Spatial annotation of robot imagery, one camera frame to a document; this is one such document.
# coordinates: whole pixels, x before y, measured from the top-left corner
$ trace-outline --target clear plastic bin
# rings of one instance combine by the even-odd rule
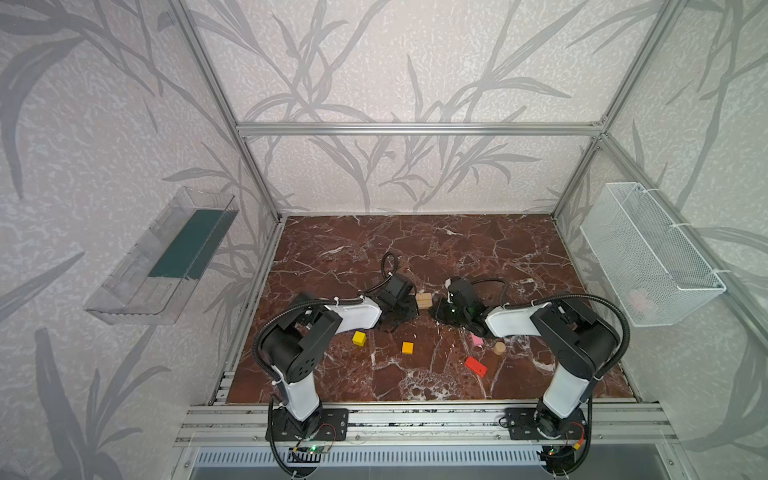
[[[176,323],[238,211],[232,194],[182,187],[85,310],[113,325]]]

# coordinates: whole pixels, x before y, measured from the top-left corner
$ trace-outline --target aluminum frame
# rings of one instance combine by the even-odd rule
[[[243,347],[245,346],[245,342],[248,338],[248,330],[250,328],[253,316],[256,314],[256,308],[259,306],[261,295],[264,291],[264,287],[266,286],[266,279],[270,274],[270,270],[272,269],[272,262],[275,260],[277,246],[280,243],[280,238],[283,236],[283,231],[285,230],[287,221],[288,216],[284,215],[277,223],[277,225],[275,225],[275,227],[272,229],[272,233],[270,233],[269,240],[266,244],[266,249],[264,250],[264,256],[261,259],[259,271],[256,275],[253,276],[253,282],[251,282],[248,289],[248,303],[240,311],[240,315],[237,318],[237,323],[235,324],[235,327],[232,329],[232,333],[230,334],[230,339],[227,343],[227,351],[224,353],[223,362],[219,367],[218,374],[216,376],[216,383],[211,389],[213,394],[211,395],[208,405],[213,405],[215,402],[226,401],[227,399],[226,394],[228,391],[224,394],[221,392],[222,379],[226,372],[234,369],[237,367],[237,364],[240,363],[240,355],[243,352]]]
[[[538,135],[591,136],[601,132],[596,123],[425,123],[425,122],[243,122],[237,125],[243,136],[266,135]]]
[[[184,4],[184,0],[167,0],[167,2],[174,18],[174,24],[179,28],[182,40],[187,43],[192,58],[194,59],[197,68],[200,70],[200,74],[205,80],[205,84],[208,87],[210,94],[214,97],[214,103],[218,107],[225,126],[232,137],[234,147],[240,154],[240,159],[245,164],[248,174],[253,179],[259,193],[266,202],[266,205],[270,210],[270,215],[272,215],[272,218],[277,222],[280,220],[280,211],[277,209],[277,203],[272,198],[270,190],[267,188],[266,182],[259,170],[259,166],[253,159],[253,155],[245,144],[245,140],[237,133],[237,120],[235,120],[232,108],[230,107],[229,102],[227,102],[227,98],[224,96],[223,89],[214,73],[213,64],[210,62],[210,59],[205,52],[203,42],[195,31],[192,14]]]
[[[616,121],[619,112],[627,103],[627,99],[637,87],[637,84],[650,66],[656,53],[661,49],[661,45],[669,35],[677,18],[680,16],[680,13],[683,12],[686,2],[687,0],[666,0],[661,6],[658,15],[654,19],[654,23],[643,40],[640,50],[637,51],[632,64],[627,70],[627,74],[624,76],[624,79],[622,79],[619,88],[616,90],[616,94],[608,105],[608,109],[600,119],[601,130],[598,135],[607,133],[608,129],[614,121]],[[587,173],[587,170],[589,170],[590,163],[594,159],[594,154],[594,149],[590,150],[588,148],[581,156],[574,174],[565,184],[563,194],[558,198],[558,202],[554,206],[554,210],[552,211],[553,217],[557,217],[562,213],[565,204],[571,199],[571,195],[576,191],[581,179]]]
[[[594,403],[592,442],[666,443],[677,438],[658,403],[604,399]],[[534,400],[470,402],[338,402],[349,409],[347,440],[337,445],[549,445],[549,440],[510,440],[497,421],[511,406]],[[265,446],[267,406],[190,407],[175,447]]]
[[[744,325],[744,327],[753,333],[763,348],[768,352],[768,314],[755,301],[741,280],[736,278],[723,263],[720,257],[714,253],[709,244],[704,241],[701,235],[693,228],[677,211],[672,203],[664,194],[656,189],[653,181],[637,167],[629,154],[608,134],[602,134],[598,138],[598,143],[602,145],[603,151],[609,156],[621,172],[627,176],[630,181],[638,182],[650,190],[650,195],[661,205],[661,208],[674,220],[675,223],[682,223],[680,231],[683,232],[688,240],[694,245],[701,256],[715,269],[720,270],[718,275],[726,286],[722,297],[725,299],[734,315]]]

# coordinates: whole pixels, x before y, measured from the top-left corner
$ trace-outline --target wooden block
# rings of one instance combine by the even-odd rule
[[[363,332],[355,332],[355,336],[352,337],[352,343],[357,346],[363,346],[366,344],[366,334]]]
[[[493,346],[493,353],[495,353],[498,356],[504,355],[504,352],[507,351],[507,346],[503,342],[496,342],[496,344]]]
[[[419,310],[427,310],[432,306],[432,294],[431,293],[417,293],[416,305],[419,306]]]

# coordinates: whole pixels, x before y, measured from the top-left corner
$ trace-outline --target green mat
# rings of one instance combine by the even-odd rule
[[[236,216],[236,211],[195,211],[149,276],[199,280]]]

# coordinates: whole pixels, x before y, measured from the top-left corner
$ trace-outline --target red wire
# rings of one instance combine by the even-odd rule
[[[333,448],[333,444],[336,443],[336,427],[334,427],[330,423],[321,423],[320,424],[320,428],[324,427],[325,425],[328,425],[333,430],[333,441],[331,442],[331,446],[328,447],[328,452],[330,452],[331,449]]]

